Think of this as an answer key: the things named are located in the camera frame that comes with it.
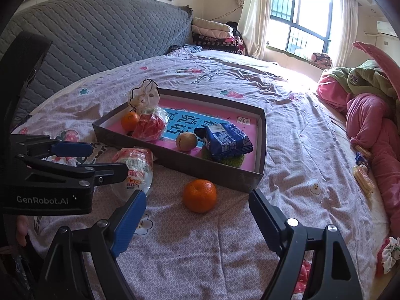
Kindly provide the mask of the person's hand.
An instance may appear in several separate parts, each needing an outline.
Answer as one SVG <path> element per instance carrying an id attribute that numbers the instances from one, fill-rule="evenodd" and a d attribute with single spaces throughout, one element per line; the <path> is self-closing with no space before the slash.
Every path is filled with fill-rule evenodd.
<path id="1" fill-rule="evenodd" d="M 27 245 L 27 234 L 29 231 L 29 221 L 28 218 L 24 215 L 19 215 L 16 218 L 16 233 L 15 237 L 16 240 L 18 241 L 18 244 L 22 247 L 25 247 Z"/>

